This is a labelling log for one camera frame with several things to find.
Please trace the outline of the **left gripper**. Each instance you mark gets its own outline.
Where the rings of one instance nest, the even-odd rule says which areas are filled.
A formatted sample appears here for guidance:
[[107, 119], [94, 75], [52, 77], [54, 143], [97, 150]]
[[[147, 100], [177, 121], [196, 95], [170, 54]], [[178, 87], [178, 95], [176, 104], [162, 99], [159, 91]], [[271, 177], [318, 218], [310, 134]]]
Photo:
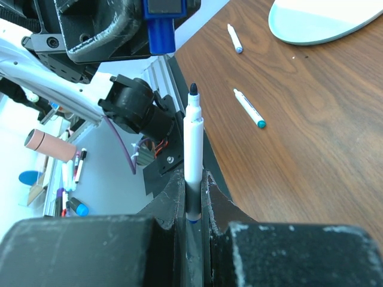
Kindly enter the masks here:
[[39, 23], [25, 48], [71, 83], [90, 83], [99, 66], [76, 63], [149, 53], [142, 1], [23, 1], [22, 11]]

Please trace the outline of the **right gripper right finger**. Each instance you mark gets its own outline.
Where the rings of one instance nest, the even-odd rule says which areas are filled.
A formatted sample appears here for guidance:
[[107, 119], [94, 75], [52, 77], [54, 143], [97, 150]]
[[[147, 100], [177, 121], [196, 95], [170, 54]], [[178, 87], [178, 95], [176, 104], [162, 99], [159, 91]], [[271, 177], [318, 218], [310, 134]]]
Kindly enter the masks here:
[[236, 286], [237, 275], [229, 223], [249, 224], [255, 220], [221, 192], [209, 170], [203, 170], [201, 188], [204, 285]]

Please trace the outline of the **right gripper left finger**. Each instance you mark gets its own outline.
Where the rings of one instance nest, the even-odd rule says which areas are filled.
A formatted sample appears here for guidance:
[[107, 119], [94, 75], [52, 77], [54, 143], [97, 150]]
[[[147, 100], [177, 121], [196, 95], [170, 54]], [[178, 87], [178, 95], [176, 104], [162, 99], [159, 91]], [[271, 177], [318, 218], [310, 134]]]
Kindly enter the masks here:
[[159, 195], [138, 212], [153, 220], [144, 286], [186, 285], [186, 192], [184, 171], [173, 172]]

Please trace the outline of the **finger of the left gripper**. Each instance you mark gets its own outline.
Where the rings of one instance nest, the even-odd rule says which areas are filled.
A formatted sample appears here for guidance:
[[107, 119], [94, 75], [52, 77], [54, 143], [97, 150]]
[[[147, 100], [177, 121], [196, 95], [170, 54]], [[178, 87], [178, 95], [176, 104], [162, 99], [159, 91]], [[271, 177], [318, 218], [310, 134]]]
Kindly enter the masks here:
[[200, 9], [200, 6], [201, 0], [186, 0], [186, 15], [174, 20], [175, 30], [194, 15]]

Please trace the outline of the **blue marker cap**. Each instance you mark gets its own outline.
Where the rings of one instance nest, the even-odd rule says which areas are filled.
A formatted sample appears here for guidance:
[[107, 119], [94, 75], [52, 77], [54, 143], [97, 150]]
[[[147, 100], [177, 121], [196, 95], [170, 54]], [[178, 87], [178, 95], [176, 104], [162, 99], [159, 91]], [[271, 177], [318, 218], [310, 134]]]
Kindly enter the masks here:
[[151, 54], [168, 54], [175, 47], [175, 19], [186, 16], [186, 1], [142, 1]]

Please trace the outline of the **blue white marker pen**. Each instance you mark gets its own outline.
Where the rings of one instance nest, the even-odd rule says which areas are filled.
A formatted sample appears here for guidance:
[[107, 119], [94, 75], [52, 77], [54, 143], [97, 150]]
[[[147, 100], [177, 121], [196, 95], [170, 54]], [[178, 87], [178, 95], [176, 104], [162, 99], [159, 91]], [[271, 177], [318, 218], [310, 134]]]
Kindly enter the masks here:
[[204, 131], [200, 94], [196, 83], [191, 84], [187, 100], [186, 114], [183, 119], [186, 218], [195, 223], [201, 218]]

